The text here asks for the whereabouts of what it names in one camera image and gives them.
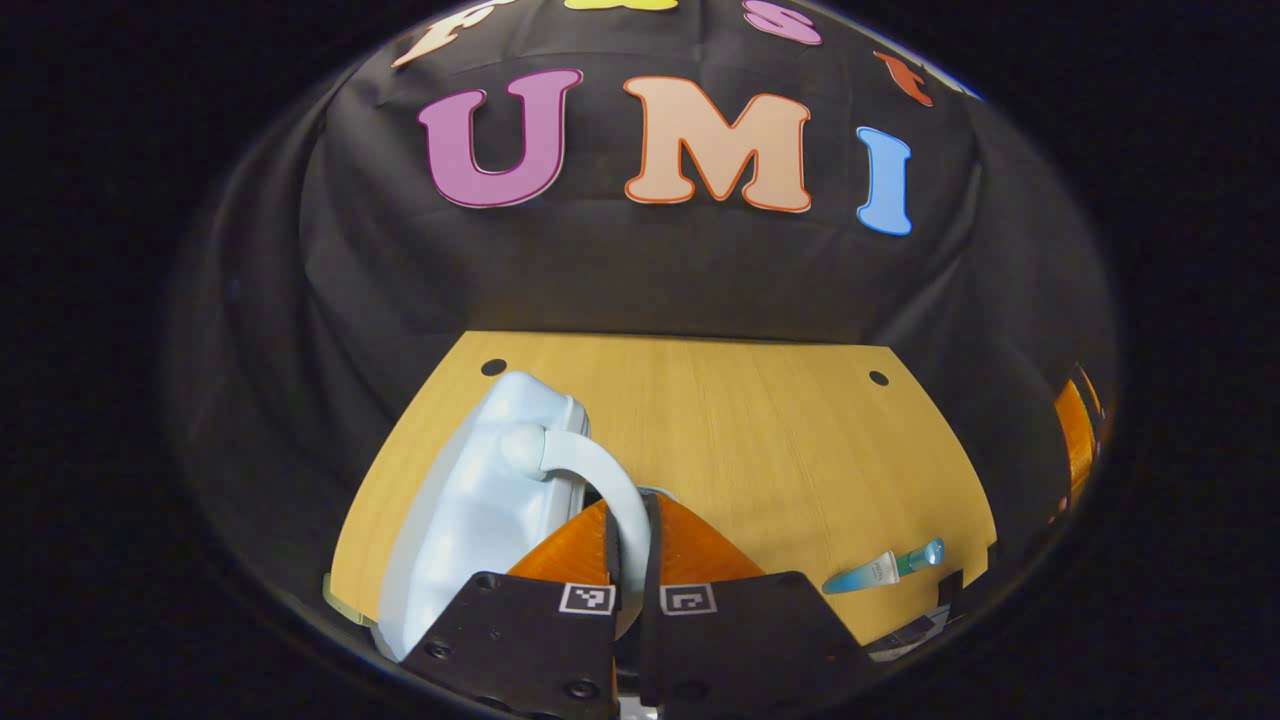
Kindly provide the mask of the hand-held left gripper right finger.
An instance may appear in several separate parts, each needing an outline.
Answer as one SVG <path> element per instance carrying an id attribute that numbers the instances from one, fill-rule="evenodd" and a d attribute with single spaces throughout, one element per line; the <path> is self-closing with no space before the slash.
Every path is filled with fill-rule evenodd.
<path id="1" fill-rule="evenodd" d="M 658 720 L 824 720 L 870 684 L 868 652 L 803 573 L 663 578 L 666 551 L 689 544 L 671 527 L 673 502 L 644 505 L 637 697 Z"/>

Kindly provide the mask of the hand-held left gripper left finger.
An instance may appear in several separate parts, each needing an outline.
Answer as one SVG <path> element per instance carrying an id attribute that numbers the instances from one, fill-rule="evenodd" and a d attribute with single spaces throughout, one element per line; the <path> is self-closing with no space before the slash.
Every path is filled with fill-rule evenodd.
<path id="1" fill-rule="evenodd" d="M 515 717 L 618 720 L 617 544 L 591 503 L 506 574 L 467 578 L 402 667 Z"/>

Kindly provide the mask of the white and blue tube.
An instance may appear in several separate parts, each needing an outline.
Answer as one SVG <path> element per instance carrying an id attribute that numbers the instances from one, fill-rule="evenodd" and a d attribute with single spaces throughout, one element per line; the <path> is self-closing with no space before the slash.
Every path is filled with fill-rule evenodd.
<path id="1" fill-rule="evenodd" d="M 858 568 L 833 574 L 823 582 L 820 592 L 823 594 L 845 594 L 896 585 L 900 582 L 899 560 L 892 551 L 884 551 Z"/>

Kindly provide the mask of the pale blue suitcase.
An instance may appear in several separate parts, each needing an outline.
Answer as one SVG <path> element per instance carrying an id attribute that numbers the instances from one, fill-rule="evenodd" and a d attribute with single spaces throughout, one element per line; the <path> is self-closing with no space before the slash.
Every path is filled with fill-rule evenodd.
<path id="1" fill-rule="evenodd" d="M 618 633 L 644 607 L 652 524 L 641 491 L 594 441 L 585 407 L 534 375 L 498 378 L 436 455 L 392 548 L 372 637 L 394 662 L 480 571 L 507 573 L 582 511 L 586 488 L 604 500 L 620 542 L 617 580 L 576 580 L 568 610 L 621 606 Z"/>

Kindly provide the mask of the white paper sheet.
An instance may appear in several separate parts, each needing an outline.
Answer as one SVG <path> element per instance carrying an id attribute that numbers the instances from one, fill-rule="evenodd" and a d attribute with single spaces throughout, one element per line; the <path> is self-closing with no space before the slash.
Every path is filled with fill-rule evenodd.
<path id="1" fill-rule="evenodd" d="M 948 624 L 951 605 L 945 603 L 864 647 L 876 664 L 890 664 L 941 635 Z"/>

